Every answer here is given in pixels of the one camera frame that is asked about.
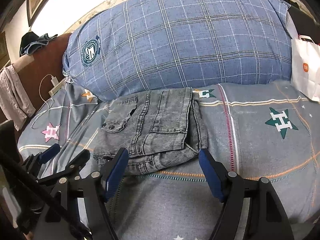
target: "pink star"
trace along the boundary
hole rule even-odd
[[[45,135],[45,142],[48,142],[51,138],[59,140],[57,132],[60,128],[60,125],[61,124],[57,125],[56,127],[53,127],[53,125],[49,122],[47,129],[42,131],[42,133]]]

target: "bed sheet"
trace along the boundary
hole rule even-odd
[[[305,222],[320,210],[319,103],[308,100],[287,81],[248,86],[223,83],[193,92],[200,96],[209,150],[217,161],[243,178],[268,177],[292,223]],[[113,102],[99,104],[89,91],[71,84],[53,99],[54,107],[39,117],[35,129],[32,121],[18,142],[23,158],[53,143],[61,145],[55,160],[42,168],[41,177],[63,170],[83,148],[93,152]],[[47,140],[51,126],[60,124],[58,138],[50,132]],[[97,169],[91,158],[80,174],[86,177]],[[107,207],[119,238],[130,240],[208,239],[221,211],[197,158],[155,173],[125,177]],[[87,225],[83,202],[79,209]],[[245,217],[239,228],[241,235]]]

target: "green star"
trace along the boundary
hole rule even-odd
[[[215,98],[215,96],[213,94],[211,94],[211,92],[213,91],[214,89],[209,89],[209,90],[204,90],[202,91],[202,97],[206,97],[205,95],[206,94],[209,94],[209,98]]]
[[[282,113],[279,113],[271,107],[269,109],[271,111],[271,119],[266,121],[265,124],[277,127],[277,130],[280,132],[283,139],[285,138],[288,128],[298,130],[298,128],[289,120],[288,109],[282,111]]]

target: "pocket flap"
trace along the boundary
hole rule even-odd
[[[102,124],[102,129],[112,133],[122,131],[136,109],[137,99],[135,97],[122,102],[114,102],[111,112]]]

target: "xiaomi logo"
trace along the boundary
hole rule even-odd
[[[303,71],[308,72],[309,71],[309,66],[307,63],[303,63]]]

